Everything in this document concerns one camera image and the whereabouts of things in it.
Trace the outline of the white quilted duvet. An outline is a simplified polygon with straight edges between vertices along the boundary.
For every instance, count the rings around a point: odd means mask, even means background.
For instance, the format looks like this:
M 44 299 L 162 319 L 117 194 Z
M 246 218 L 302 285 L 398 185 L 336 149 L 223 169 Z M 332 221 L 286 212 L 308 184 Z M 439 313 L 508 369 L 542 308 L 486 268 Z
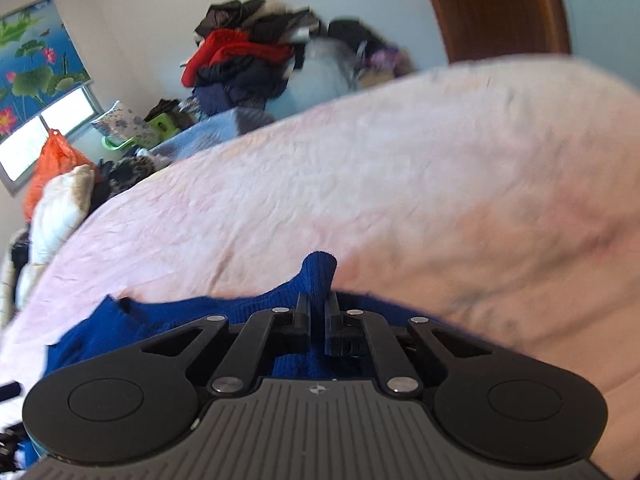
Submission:
M 51 179 L 43 188 L 29 228 L 14 233 L 1 258 L 1 328 L 5 328 L 52 262 L 88 216 L 94 187 L 89 165 Z

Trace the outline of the green plastic stool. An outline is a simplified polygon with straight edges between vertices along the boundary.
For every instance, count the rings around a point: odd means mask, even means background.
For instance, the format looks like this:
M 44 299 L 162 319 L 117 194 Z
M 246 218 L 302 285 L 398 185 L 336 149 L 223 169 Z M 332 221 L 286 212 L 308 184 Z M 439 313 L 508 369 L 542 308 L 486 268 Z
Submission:
M 180 108 L 178 100 L 160 99 L 144 118 L 165 141 L 194 125 L 193 117 Z

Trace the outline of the orange plastic bag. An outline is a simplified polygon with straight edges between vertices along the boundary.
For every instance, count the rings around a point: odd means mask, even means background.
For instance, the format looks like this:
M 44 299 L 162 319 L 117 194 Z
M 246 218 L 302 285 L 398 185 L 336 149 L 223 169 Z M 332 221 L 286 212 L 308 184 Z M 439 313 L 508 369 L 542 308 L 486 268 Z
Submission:
M 96 165 L 90 159 L 73 148 L 62 133 L 56 129 L 50 129 L 36 161 L 35 171 L 23 202 L 25 221 L 32 221 L 35 208 L 42 197 L 43 188 L 50 180 L 84 165 L 88 165 L 93 172 L 96 172 Z

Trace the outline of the floral pillow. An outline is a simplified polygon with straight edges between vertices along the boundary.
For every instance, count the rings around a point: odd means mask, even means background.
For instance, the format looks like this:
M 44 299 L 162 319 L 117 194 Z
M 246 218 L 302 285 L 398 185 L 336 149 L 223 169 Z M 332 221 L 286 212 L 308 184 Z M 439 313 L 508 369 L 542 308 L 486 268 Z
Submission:
M 154 148 L 160 142 L 157 131 L 120 101 L 93 120 L 91 125 L 106 138 L 119 138 L 122 141 L 132 139 L 142 148 Z

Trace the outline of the pile of clothes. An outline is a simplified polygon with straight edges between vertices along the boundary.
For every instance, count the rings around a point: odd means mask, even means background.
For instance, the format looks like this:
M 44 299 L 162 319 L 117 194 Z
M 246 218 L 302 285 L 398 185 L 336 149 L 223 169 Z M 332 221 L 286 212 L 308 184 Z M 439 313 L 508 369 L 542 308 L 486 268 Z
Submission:
M 181 83 L 206 116 L 243 107 L 285 118 L 414 70 L 405 49 L 359 18 L 324 22 L 278 0 L 214 3 L 194 39 Z

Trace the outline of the black patterned garment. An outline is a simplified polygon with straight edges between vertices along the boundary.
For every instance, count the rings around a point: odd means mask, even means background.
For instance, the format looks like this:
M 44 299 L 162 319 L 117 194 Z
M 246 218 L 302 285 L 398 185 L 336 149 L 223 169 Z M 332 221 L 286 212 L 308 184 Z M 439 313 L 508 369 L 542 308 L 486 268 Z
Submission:
M 91 192 L 89 214 L 99 206 L 125 192 L 171 164 L 168 157 L 153 154 L 126 156 L 118 162 L 100 162 L 98 178 Z

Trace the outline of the brown wooden door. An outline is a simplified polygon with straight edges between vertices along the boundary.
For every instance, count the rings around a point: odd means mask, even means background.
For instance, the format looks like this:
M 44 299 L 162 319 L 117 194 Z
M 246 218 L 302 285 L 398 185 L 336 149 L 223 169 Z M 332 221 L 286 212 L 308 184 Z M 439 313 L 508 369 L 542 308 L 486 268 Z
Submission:
M 451 63 L 570 54 L 563 0 L 431 0 Z

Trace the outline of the pink bedspread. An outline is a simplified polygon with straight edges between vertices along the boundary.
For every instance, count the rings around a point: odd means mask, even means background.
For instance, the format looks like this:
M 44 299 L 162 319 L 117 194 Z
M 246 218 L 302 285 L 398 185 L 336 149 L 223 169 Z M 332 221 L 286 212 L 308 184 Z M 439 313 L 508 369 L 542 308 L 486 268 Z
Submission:
M 458 64 L 315 107 L 175 162 L 68 239 L 1 338 L 1 377 L 106 296 L 273 289 L 323 250 L 334 284 L 587 378 L 594 461 L 639 471 L 639 92 L 553 56 Z

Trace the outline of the lotus print window blind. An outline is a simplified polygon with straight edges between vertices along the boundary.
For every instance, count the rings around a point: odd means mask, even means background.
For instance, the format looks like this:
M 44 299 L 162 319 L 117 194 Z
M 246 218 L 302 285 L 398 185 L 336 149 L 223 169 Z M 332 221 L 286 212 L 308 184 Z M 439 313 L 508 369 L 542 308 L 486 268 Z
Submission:
M 1 18 L 1 136 L 91 80 L 55 0 Z

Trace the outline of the light blue knit blanket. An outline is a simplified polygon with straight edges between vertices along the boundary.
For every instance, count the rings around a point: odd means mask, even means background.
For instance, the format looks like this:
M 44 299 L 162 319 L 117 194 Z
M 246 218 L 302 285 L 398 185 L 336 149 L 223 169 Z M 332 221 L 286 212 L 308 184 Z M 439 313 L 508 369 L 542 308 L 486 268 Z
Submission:
M 269 126 L 273 122 L 274 119 L 263 110 L 235 107 L 177 133 L 152 148 L 151 154 L 178 162 L 200 151 Z

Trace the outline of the blue v-neck sweater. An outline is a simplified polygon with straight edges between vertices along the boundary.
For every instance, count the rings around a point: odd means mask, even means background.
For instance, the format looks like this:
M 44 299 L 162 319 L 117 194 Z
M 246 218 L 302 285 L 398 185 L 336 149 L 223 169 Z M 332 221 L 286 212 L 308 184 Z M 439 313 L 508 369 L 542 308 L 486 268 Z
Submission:
M 335 270 L 308 256 L 288 283 L 258 298 L 186 303 L 166 332 L 70 360 L 28 394 L 23 420 L 39 458 L 31 479 L 462 479 L 476 459 L 447 431 L 436 394 L 488 355 L 464 333 L 369 299 L 342 310 L 382 315 L 420 378 L 420 393 L 381 391 L 372 364 L 324 353 L 324 304 Z M 306 292 L 310 347 L 278 356 L 245 396 L 207 389 L 250 316 L 294 308 Z

